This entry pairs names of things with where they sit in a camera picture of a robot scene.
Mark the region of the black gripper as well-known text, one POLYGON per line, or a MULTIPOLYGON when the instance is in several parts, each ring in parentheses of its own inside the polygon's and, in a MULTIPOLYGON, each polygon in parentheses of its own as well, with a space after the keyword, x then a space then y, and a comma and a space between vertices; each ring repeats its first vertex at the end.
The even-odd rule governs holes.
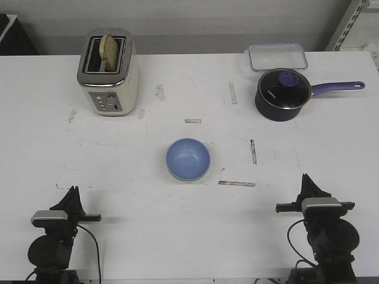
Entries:
POLYGON ((305 220, 316 218, 338 219, 347 214, 348 211, 353 210, 355 202, 352 201, 338 201, 342 204, 340 208, 311 208, 305 213, 302 212, 301 203, 305 198, 317 197, 334 197, 331 194, 325 195, 323 192, 306 173, 302 175, 301 191, 296 201, 290 203, 278 203, 275 206, 276 213, 280 212, 300 212, 305 220))
POLYGON ((63 199, 55 206, 50 207, 53 212, 63 211, 68 216, 66 234, 75 237, 78 225, 81 222, 100 222, 101 214, 87 214, 82 206, 79 187, 72 186, 63 199))

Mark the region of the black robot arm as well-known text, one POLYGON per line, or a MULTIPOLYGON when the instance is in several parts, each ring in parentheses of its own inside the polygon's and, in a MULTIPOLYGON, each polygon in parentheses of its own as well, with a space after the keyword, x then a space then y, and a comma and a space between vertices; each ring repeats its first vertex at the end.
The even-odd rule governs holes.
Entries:
POLYGON ((35 268, 34 283, 80 283, 76 270, 69 269, 69 262, 78 228, 86 231, 94 240, 97 251, 99 283, 102 282, 100 253, 97 239, 84 222, 99 222, 100 214, 86 214, 83 210, 79 187, 71 186, 67 194, 48 210, 39 210, 31 217, 31 224, 43 228, 44 235, 29 246, 27 257, 35 268))
POLYGON ((279 212, 300 212, 307 231, 307 241, 316 263, 299 254, 297 263, 309 267, 291 269, 287 283, 357 283, 352 255, 359 245, 356 228, 342 217, 352 210, 354 202, 341 202, 321 190, 308 174, 302 175, 301 191, 292 203, 276 204, 279 212))

